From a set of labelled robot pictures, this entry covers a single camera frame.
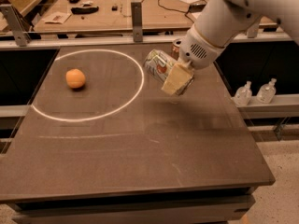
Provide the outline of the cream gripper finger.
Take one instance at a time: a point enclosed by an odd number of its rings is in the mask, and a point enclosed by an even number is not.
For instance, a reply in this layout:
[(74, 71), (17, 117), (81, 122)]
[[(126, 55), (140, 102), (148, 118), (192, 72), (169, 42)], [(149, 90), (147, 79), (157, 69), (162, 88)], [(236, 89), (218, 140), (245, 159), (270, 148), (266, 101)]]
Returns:
[(194, 73), (181, 63), (176, 63), (166, 78), (162, 91), (169, 95), (183, 94), (193, 82)]

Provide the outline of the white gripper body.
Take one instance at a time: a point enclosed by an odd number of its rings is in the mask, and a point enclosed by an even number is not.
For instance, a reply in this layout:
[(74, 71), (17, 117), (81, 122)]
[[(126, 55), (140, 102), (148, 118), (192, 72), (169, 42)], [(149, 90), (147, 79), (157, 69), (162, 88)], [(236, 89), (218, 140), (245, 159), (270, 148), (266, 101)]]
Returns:
[(178, 61), (195, 70), (210, 66), (224, 51), (224, 48), (211, 45), (193, 25), (181, 39)]

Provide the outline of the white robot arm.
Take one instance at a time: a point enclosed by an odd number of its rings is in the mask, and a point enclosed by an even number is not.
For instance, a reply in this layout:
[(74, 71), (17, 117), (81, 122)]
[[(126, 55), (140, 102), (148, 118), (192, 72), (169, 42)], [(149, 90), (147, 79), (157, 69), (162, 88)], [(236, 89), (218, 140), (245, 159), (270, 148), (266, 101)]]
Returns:
[(299, 44), (299, 0), (209, 0), (183, 37), (178, 61), (162, 90), (170, 95), (184, 87), (194, 69), (213, 63), (238, 34), (266, 17)]

